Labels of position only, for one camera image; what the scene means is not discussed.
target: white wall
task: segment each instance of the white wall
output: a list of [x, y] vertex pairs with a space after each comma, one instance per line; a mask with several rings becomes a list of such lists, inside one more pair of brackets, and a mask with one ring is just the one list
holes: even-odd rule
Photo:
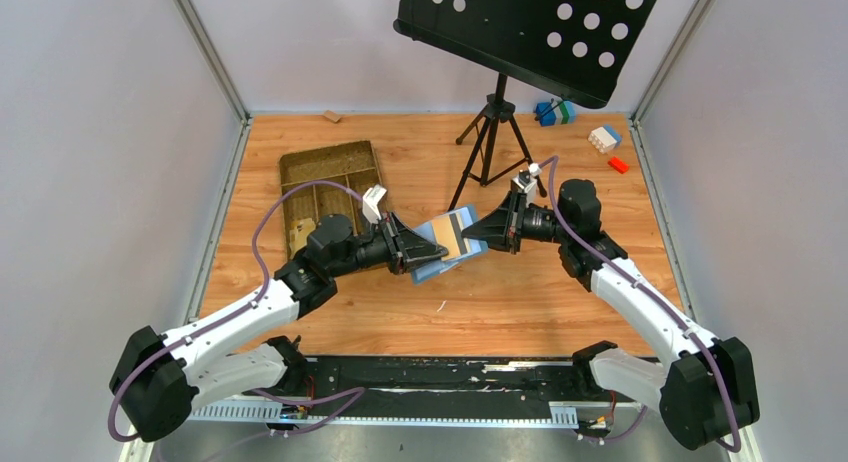
[[172, 0], [0, 0], [0, 47], [0, 458], [116, 460], [109, 378], [184, 315], [238, 125]]
[[[251, 111], [477, 112], [489, 69], [397, 34], [399, 0], [193, 0]], [[603, 110], [636, 108], [695, 0], [658, 0]], [[529, 112], [550, 97], [510, 81]]]
[[750, 347], [768, 462], [845, 460], [845, 0], [717, 0], [645, 123], [699, 320]]

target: red lego block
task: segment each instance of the red lego block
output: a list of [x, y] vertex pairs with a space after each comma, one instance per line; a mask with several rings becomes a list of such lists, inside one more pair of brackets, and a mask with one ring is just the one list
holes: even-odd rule
[[622, 161], [618, 157], [611, 158], [609, 164], [610, 167], [617, 170], [619, 174], [623, 174], [630, 169], [630, 166], [625, 164], [624, 161]]

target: tripod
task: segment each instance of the tripod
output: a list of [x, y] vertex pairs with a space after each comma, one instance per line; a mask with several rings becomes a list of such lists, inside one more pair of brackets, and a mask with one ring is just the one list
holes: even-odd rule
[[[471, 121], [471, 124], [469, 124], [465, 129], [465, 132], [456, 139], [456, 144], [461, 145], [465, 137], [471, 133], [471, 130], [477, 127], [480, 119], [486, 119], [483, 121], [483, 128], [480, 129], [480, 133], [477, 135], [477, 143], [474, 144], [474, 149], [471, 151], [471, 157], [468, 158], [468, 164], [466, 164], [465, 170], [462, 172], [462, 177], [459, 179], [459, 185], [456, 186], [456, 192], [453, 194], [453, 200], [451, 200], [451, 205], [448, 208], [448, 211], [456, 208], [456, 203], [459, 201], [459, 196], [462, 194], [465, 182], [469, 178], [480, 182], [480, 185], [485, 187], [513, 171], [519, 165], [523, 163], [527, 163], [528, 165], [533, 163], [533, 157], [530, 156], [530, 151], [527, 150], [527, 144], [524, 143], [524, 137], [521, 136], [521, 131], [518, 129], [518, 123], [515, 122], [515, 104], [507, 102], [503, 98], [504, 93], [506, 92], [506, 79], [506, 75], [498, 74], [498, 85], [495, 88], [495, 93], [486, 96], [486, 101], [488, 102], [486, 106], [483, 107], [483, 110], [481, 110], [480, 113], [477, 114], [477, 117]], [[489, 169], [492, 166], [492, 153], [495, 149], [495, 139], [498, 136], [498, 124], [502, 124], [504, 122], [509, 122], [509, 125], [512, 126], [512, 131], [515, 132], [515, 138], [518, 139], [518, 145], [521, 147], [521, 152], [524, 154], [524, 158], [510, 165], [506, 170], [498, 175], [489, 178]], [[483, 151], [483, 172], [478, 177], [471, 173], [471, 167], [474, 166], [474, 160], [477, 159], [477, 153], [480, 152], [480, 149], [483, 147], [483, 139], [486, 139], [486, 150]], [[547, 196], [547, 192], [542, 186], [542, 181], [538, 182], [538, 187], [539, 195], [542, 197]]]

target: wooden tray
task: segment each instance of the wooden tray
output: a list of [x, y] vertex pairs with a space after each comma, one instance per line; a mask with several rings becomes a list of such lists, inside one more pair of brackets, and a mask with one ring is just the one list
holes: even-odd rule
[[[377, 156], [368, 140], [280, 157], [281, 193], [313, 180], [336, 182], [360, 194], [376, 184], [383, 185]], [[388, 207], [384, 197], [380, 202], [380, 210], [387, 212]], [[313, 224], [317, 224], [321, 216], [342, 214], [354, 222], [356, 233], [362, 233], [366, 228], [359, 203], [341, 190], [326, 185], [313, 186], [292, 195], [283, 202], [281, 212], [286, 260], [291, 260], [294, 253], [305, 245], [305, 236], [311, 230], [307, 222], [310, 219]]]

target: tripod leg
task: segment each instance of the tripod leg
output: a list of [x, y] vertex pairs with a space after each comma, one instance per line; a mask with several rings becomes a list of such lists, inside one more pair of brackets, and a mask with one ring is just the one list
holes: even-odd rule
[[483, 110], [481, 110], [480, 113], [477, 114], [477, 117], [474, 117], [474, 120], [472, 120], [468, 127], [465, 128], [465, 132], [463, 132], [462, 135], [456, 138], [456, 145], [462, 145], [462, 141], [465, 140], [465, 137], [471, 133], [471, 129], [476, 127], [477, 124], [480, 122], [480, 119], [483, 118], [483, 112], [485, 111], [486, 107], [483, 107]]
[[[509, 125], [512, 126], [512, 131], [515, 132], [515, 138], [518, 139], [518, 146], [521, 147], [521, 152], [524, 154], [524, 160], [527, 161], [528, 164], [533, 163], [533, 157], [530, 156], [530, 150], [527, 149], [527, 144], [524, 142], [524, 137], [521, 136], [521, 130], [518, 128], [518, 122], [515, 121], [515, 117], [509, 118]], [[545, 190], [545, 186], [542, 185], [542, 179], [537, 180], [537, 184], [539, 187], [539, 195], [542, 197], [548, 196], [548, 191]]]
[[480, 185], [483, 187], [492, 182], [489, 180], [489, 169], [492, 167], [492, 153], [495, 151], [495, 138], [498, 136], [499, 121], [494, 118], [491, 119], [491, 122], [486, 139], [486, 151], [483, 152], [483, 172], [480, 174]]
[[477, 136], [477, 142], [471, 150], [471, 157], [468, 158], [468, 163], [465, 164], [465, 170], [462, 171], [462, 177], [459, 179], [459, 185], [456, 186], [456, 192], [453, 194], [453, 200], [451, 200], [451, 205], [448, 207], [448, 212], [455, 209], [456, 203], [459, 202], [459, 196], [462, 194], [462, 189], [465, 187], [465, 182], [468, 180], [468, 174], [471, 173], [471, 167], [474, 166], [474, 161], [477, 159], [477, 153], [480, 152], [480, 147], [483, 145], [483, 138], [486, 136], [486, 132], [489, 130], [491, 122], [492, 121], [490, 119], [486, 119], [486, 121], [483, 122], [483, 129], [480, 131], [480, 135]]

